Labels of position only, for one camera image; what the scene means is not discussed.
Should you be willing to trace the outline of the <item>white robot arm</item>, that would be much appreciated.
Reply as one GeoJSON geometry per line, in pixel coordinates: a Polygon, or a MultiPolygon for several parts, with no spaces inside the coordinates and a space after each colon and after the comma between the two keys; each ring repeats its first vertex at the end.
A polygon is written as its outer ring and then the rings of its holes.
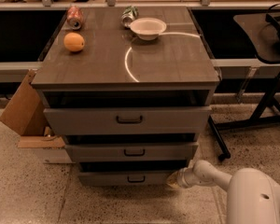
{"type": "Polygon", "coordinates": [[[166,183],[175,189],[218,186],[227,192],[226,224],[280,224],[280,185],[262,171],[243,168],[233,175],[198,160],[172,173],[166,183]]]}

